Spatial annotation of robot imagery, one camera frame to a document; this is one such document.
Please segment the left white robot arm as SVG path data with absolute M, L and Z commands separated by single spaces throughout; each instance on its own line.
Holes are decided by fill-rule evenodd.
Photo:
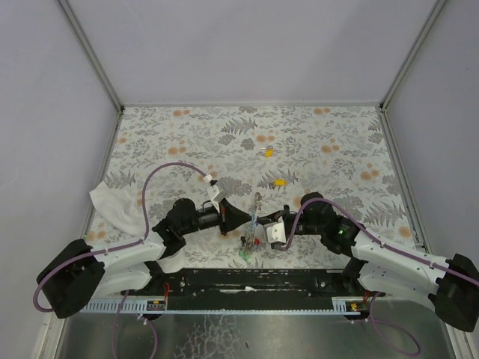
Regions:
M 34 307 L 65 319 L 92 298 L 143 289 L 153 277 L 149 263 L 177 254 L 186 245 L 186 234 L 218 227 L 226 235 L 250 220 L 251 215 L 226 199 L 197 209 L 192 200 L 182 198 L 145 238 L 104 248 L 74 240 L 37 276 Z

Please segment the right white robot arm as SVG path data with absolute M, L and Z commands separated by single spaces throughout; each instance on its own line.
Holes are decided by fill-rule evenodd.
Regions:
M 295 236 L 318 235 L 329 251 L 349 257 L 343 274 L 353 283 L 420 304 L 460 331 L 475 330 L 478 269 L 462 254 L 447 258 L 400 245 L 317 192 L 305 195 L 295 214 L 284 207 L 256 222 L 274 249 L 289 250 Z

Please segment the metal keyring organizer with keys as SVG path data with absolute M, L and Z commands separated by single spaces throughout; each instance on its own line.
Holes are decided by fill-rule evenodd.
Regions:
M 257 228 L 259 223 L 257 222 L 258 214 L 262 209 L 262 195 L 260 192 L 256 192 L 253 197 L 253 202 L 248 208 L 249 215 L 251 220 L 244 232 L 244 235 L 240 237 L 241 239 L 241 248 L 239 250 L 239 256 L 245 261 L 248 262 L 252 253 L 260 245 L 259 237 L 257 236 Z

